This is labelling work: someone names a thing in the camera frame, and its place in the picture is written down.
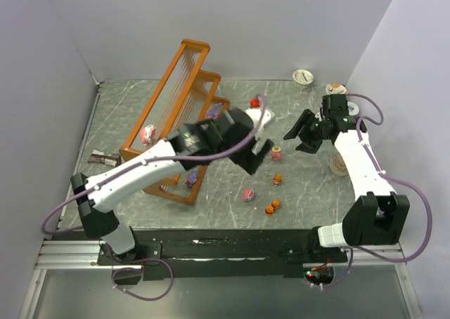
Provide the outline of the small purple bunny toy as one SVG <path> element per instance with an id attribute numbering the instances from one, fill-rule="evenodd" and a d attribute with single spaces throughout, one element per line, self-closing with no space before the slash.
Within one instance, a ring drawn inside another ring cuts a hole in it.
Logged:
<path id="1" fill-rule="evenodd" d="M 198 168 L 193 168 L 187 175 L 185 184 L 188 188 L 192 188 L 194 184 L 196 183 L 198 178 Z"/>

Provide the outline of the pink egg toy white frill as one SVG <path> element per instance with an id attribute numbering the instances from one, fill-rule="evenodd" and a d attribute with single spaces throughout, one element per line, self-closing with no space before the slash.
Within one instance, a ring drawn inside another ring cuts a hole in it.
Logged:
<path id="1" fill-rule="evenodd" d="M 140 131 L 140 138 L 142 144 L 148 146 L 153 145 L 155 140 L 157 139 L 155 135 L 156 135 L 156 128 L 154 125 L 149 124 L 148 126 L 143 127 L 142 130 Z"/>

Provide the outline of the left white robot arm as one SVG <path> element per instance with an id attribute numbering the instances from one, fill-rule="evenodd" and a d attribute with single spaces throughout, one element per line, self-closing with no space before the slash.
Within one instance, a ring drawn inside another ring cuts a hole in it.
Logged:
<path id="1" fill-rule="evenodd" d="M 115 214 L 119 203 L 164 178 L 224 157 L 253 175 L 273 142 L 266 140 L 258 153 L 252 149 L 274 118 L 269 109 L 230 109 L 216 119 L 182 124 L 149 150 L 103 174 L 75 174 L 71 186 L 85 235 L 104 241 L 118 256 L 135 250 L 131 228 Z"/>

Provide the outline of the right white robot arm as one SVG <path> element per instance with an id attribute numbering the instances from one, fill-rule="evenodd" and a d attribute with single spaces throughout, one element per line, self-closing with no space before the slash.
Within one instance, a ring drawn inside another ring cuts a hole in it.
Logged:
<path id="1" fill-rule="evenodd" d="M 325 95 L 320 117 L 306 109 L 284 136 L 299 138 L 298 151 L 315 154 L 324 141 L 330 141 L 343 159 L 355 202 L 341 222 L 319 226 L 319 246 L 356 247 L 395 245 L 410 208 L 407 196 L 399 195 L 382 177 L 372 159 L 366 126 L 348 111 L 345 94 Z"/>

